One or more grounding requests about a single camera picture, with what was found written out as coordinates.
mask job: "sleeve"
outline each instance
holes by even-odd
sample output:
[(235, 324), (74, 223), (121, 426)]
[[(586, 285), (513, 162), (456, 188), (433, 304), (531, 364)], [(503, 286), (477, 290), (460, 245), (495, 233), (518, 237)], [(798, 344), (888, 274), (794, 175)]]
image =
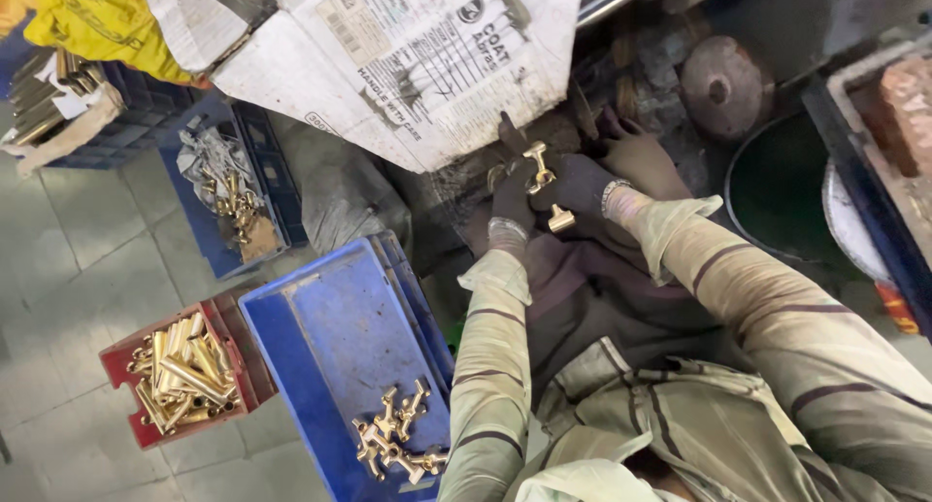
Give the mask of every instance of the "sleeve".
[(499, 501), (525, 464), (530, 363), (528, 276), (513, 255), (488, 251), (460, 276), (472, 290), (451, 392), (450, 458), (440, 501)]
[(896, 496), (932, 499), (932, 385), (811, 280), (683, 212), (701, 208), (696, 202), (651, 202), (619, 223), (733, 330), (824, 460)]

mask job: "hand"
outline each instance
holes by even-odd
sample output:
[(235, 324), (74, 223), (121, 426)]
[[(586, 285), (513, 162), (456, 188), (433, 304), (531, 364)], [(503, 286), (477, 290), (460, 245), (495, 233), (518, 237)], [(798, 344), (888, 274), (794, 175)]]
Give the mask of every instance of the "hand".
[(607, 106), (599, 117), (601, 144), (609, 151), (599, 164), (610, 173), (631, 182), (640, 192), (659, 201), (693, 198), (677, 166), (651, 134), (634, 121), (615, 117)]
[(530, 209), (527, 186), (537, 164), (523, 159), (510, 176), (498, 182), (492, 195), (492, 217), (506, 218), (519, 224), (526, 234), (534, 228), (534, 212)]
[(548, 162), (547, 167), (556, 180), (531, 197), (531, 205), (539, 211), (556, 203), (577, 213), (601, 217), (605, 187), (620, 178), (582, 154), (566, 154), (555, 163)]

